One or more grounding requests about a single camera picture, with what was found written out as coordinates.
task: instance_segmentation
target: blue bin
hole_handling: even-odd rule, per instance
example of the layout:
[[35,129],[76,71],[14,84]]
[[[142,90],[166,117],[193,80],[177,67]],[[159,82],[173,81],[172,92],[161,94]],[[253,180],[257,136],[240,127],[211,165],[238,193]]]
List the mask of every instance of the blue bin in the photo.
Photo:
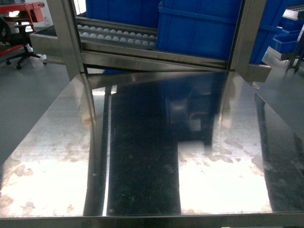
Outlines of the blue bin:
[[268,48],[271,45],[274,35],[281,31],[281,28],[260,25],[260,28],[256,35],[256,41],[252,49],[250,63],[260,64],[262,58]]
[[[228,60],[240,4],[241,1],[238,0],[163,0],[157,48],[162,51]],[[277,25],[287,5],[288,0],[267,1],[250,63],[260,64],[278,31]]]
[[162,0],[164,8],[237,19],[242,0]]
[[289,0],[288,6],[304,5],[304,0]]
[[126,74],[127,72],[118,71],[118,70],[104,70],[103,74]]
[[291,20],[288,18],[281,18],[279,26],[280,27],[289,27],[289,26],[295,26],[295,25],[303,25],[304,20]]
[[[238,18],[241,3],[242,0],[162,0],[165,8],[231,19]],[[276,27],[288,3],[289,0],[268,0],[261,24]]]
[[[157,48],[181,54],[228,60],[236,19],[225,19],[180,10],[160,8]],[[277,27],[262,25],[250,63],[259,64]]]
[[299,34],[291,34],[285,36],[277,36],[273,38],[272,48],[281,54],[292,53],[297,44]]
[[86,16],[150,28],[158,26],[160,0],[86,0]]
[[302,29],[301,24],[297,24],[297,25],[292,25],[292,26],[287,26],[287,27],[283,27],[282,32],[287,34],[293,34],[293,33],[300,33],[301,29]]

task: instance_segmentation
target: stainless steel table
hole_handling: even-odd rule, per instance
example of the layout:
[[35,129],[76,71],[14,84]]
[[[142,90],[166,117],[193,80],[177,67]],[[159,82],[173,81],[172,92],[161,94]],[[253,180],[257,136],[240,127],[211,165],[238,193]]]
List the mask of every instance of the stainless steel table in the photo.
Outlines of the stainless steel table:
[[78,75],[2,173],[0,227],[304,225],[302,140],[237,73]]

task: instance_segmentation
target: red machine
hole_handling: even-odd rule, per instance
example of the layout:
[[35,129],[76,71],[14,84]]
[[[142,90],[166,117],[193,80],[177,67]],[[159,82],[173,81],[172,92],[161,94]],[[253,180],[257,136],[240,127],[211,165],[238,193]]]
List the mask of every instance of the red machine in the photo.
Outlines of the red machine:
[[[33,3],[20,3],[20,4],[11,4],[11,5],[1,5],[0,6],[0,14],[8,14],[14,11],[26,12],[26,18],[10,18],[5,17],[7,22],[29,22],[29,26],[32,27],[33,31],[35,31],[34,22],[42,22],[44,21],[44,17],[41,12],[41,8],[44,7],[43,2],[33,2]],[[11,53],[19,48],[23,47],[23,45],[17,45],[13,47],[0,47],[0,57],[4,56],[8,53]]]

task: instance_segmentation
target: chair base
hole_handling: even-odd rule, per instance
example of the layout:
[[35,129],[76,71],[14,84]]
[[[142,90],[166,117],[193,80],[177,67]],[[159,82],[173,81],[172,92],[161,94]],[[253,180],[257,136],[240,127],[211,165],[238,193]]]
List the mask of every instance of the chair base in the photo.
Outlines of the chair base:
[[17,55],[15,55],[15,56],[12,56],[12,57],[7,58],[7,59],[6,59],[6,64],[7,64],[7,65],[10,65],[10,60],[11,60],[11,59],[15,59],[15,58],[19,58],[19,57],[20,57],[20,60],[17,62],[17,66],[16,66],[16,68],[17,68],[18,70],[20,70],[20,69],[22,68],[20,64],[21,64],[25,59],[27,59],[27,58],[29,58],[29,57],[40,58],[40,56],[37,55],[36,53],[30,52],[30,51],[28,50],[27,46],[24,45],[23,48],[24,48],[24,52],[23,52],[23,53],[17,54]]

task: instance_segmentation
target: office chair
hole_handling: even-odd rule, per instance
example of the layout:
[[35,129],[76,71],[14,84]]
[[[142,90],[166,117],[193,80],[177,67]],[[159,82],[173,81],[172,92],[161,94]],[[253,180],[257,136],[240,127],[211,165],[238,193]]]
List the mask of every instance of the office chair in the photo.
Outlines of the office chair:
[[16,68],[18,70],[21,69],[20,64],[25,59],[27,59],[29,57],[40,58],[39,55],[35,54],[34,52],[29,51],[27,48],[27,44],[29,44],[31,46],[29,35],[32,32],[26,32],[26,30],[25,30],[26,26],[29,26],[29,25],[21,25],[21,20],[19,20],[19,23],[20,23],[19,25],[15,26],[15,27],[19,28],[19,33],[12,34],[10,27],[9,27],[8,23],[6,22],[6,20],[4,18],[0,17],[0,41],[3,44],[11,45],[11,46],[23,45],[23,49],[24,49],[23,53],[9,57],[9,58],[7,58],[7,61],[6,61],[6,64],[10,65],[11,59],[20,57],[20,60],[17,62],[17,66],[16,66]]

